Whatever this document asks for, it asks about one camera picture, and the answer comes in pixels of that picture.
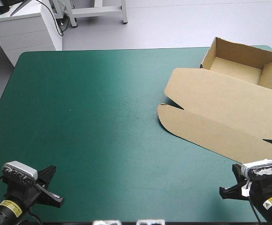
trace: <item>cardboard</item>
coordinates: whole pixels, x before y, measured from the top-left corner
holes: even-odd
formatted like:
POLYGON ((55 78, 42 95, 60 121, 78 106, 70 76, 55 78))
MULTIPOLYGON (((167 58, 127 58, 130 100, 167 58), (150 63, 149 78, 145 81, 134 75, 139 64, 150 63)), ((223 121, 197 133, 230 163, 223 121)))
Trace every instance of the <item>cardboard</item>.
POLYGON ((201 68, 272 89, 272 52, 216 37, 201 68))
POLYGON ((272 159, 272 90, 206 69, 177 68, 161 104, 162 125, 174 135, 237 162, 272 159))

